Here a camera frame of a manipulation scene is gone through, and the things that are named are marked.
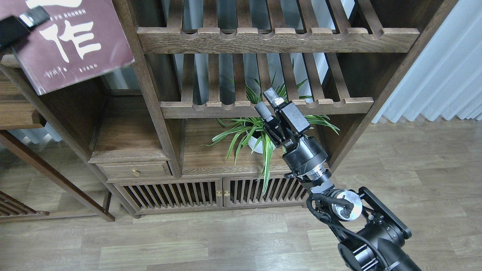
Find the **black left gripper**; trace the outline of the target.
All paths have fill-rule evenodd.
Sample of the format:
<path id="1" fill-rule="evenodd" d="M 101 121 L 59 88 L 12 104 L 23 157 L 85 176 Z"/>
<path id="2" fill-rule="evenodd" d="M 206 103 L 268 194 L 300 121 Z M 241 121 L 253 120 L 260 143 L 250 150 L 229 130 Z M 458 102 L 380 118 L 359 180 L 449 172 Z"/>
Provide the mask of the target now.
<path id="1" fill-rule="evenodd" d="M 0 50 L 11 47 L 26 37 L 38 26 L 50 20 L 50 15 L 42 6 L 36 6 L 16 16 L 5 17 L 0 22 Z"/>

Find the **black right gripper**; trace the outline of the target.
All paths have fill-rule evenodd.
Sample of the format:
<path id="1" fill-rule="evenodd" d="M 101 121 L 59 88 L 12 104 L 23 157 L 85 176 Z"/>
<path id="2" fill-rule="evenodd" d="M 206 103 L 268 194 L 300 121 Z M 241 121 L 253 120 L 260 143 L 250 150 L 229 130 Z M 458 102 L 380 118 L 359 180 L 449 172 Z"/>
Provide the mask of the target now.
<path id="1" fill-rule="evenodd" d="M 301 111 L 294 103 L 285 102 L 273 88 L 265 90 L 263 96 L 274 108 L 275 116 L 263 102 L 257 103 L 255 109 L 275 147 L 286 149 L 282 157 L 291 172 L 284 177 L 296 177 L 303 185 L 331 185 L 332 174 L 323 166 L 327 153 L 315 137 L 305 136 L 310 124 Z"/>

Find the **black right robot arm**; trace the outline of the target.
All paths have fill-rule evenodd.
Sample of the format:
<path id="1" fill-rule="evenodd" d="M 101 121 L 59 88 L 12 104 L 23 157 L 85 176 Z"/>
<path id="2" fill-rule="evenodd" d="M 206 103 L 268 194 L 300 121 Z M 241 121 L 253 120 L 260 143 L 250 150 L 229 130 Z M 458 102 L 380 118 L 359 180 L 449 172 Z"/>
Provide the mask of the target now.
<path id="1" fill-rule="evenodd" d="M 366 187 L 357 192 L 336 189 L 330 170 L 323 166 L 327 153 L 314 137 L 304 134 L 310 124 L 301 111 L 273 88 L 263 94 L 275 115 L 263 102 L 255 109 L 275 147 L 286 149 L 282 157 L 291 172 L 285 177 L 295 177 L 306 189 L 308 210 L 336 235 L 346 266 L 355 271 L 420 270 L 402 250 L 412 235 L 408 226 Z"/>

